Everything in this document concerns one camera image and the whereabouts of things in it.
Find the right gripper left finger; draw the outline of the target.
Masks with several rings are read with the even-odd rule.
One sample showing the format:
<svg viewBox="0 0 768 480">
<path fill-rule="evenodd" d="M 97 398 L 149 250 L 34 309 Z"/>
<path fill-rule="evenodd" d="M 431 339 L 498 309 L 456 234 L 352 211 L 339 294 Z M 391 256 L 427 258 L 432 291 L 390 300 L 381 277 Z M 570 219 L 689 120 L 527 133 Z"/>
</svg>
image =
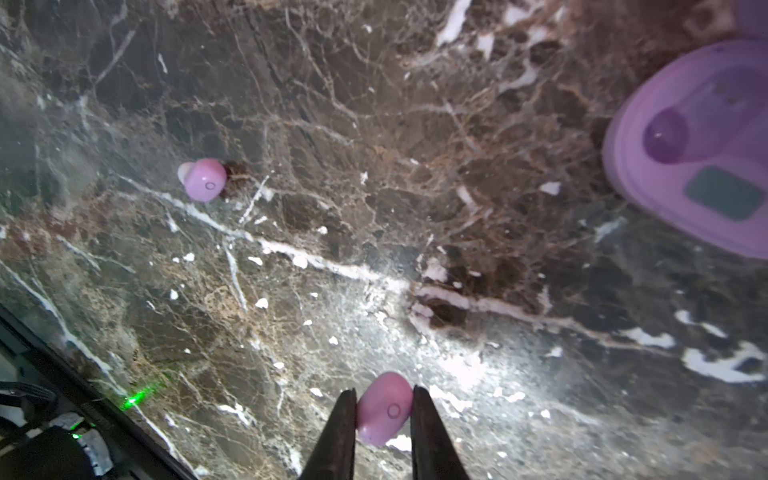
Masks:
<svg viewBox="0 0 768 480">
<path fill-rule="evenodd" d="M 354 477 L 357 394 L 343 391 L 317 440 L 299 480 L 352 480 Z"/>
</svg>

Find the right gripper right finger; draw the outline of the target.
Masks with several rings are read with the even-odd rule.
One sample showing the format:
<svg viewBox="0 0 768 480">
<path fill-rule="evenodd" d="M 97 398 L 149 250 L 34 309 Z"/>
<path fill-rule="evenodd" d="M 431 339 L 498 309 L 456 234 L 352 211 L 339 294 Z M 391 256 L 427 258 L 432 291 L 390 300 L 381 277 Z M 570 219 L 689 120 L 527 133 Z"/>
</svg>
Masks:
<svg viewBox="0 0 768 480">
<path fill-rule="evenodd" d="M 469 480 L 427 389 L 415 386 L 410 415 L 415 480 Z"/>
</svg>

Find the purple earbud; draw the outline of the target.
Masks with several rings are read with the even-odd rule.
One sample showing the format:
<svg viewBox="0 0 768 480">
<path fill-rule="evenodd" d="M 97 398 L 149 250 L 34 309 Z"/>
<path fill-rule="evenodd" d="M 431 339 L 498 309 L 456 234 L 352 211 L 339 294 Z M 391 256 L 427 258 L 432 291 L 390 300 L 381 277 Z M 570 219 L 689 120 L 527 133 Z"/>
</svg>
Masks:
<svg viewBox="0 0 768 480">
<path fill-rule="evenodd" d="M 413 388 L 396 372 L 385 372 L 366 389 L 357 403 L 356 429 L 362 443 L 383 446 L 408 420 Z"/>
<path fill-rule="evenodd" d="M 217 198 L 228 180 L 224 166 L 213 158 L 182 163 L 177 169 L 177 177 L 187 196 L 203 203 Z"/>
</svg>

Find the purple earbuds charging case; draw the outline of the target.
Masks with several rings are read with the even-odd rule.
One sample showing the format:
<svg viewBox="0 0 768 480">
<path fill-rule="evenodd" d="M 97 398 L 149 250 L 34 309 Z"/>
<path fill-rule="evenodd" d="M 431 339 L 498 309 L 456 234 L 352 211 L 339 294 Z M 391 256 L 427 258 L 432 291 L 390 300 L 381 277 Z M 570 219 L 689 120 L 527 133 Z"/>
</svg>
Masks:
<svg viewBox="0 0 768 480">
<path fill-rule="evenodd" d="M 767 4 L 732 4 L 739 38 L 687 53 L 638 88 L 602 145 L 611 185 L 732 253 L 767 257 Z"/>
</svg>

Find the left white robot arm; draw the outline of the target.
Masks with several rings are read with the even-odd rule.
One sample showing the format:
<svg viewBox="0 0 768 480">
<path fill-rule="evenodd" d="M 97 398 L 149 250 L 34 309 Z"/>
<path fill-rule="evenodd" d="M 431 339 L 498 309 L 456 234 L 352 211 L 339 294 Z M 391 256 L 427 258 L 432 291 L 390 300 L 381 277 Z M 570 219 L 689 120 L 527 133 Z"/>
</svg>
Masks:
<svg viewBox="0 0 768 480">
<path fill-rule="evenodd" d="M 82 415 L 60 413 L 53 391 L 3 381 L 1 404 L 21 410 L 25 420 L 18 426 L 1 419 L 3 479 L 101 479 L 113 471 L 102 435 Z"/>
</svg>

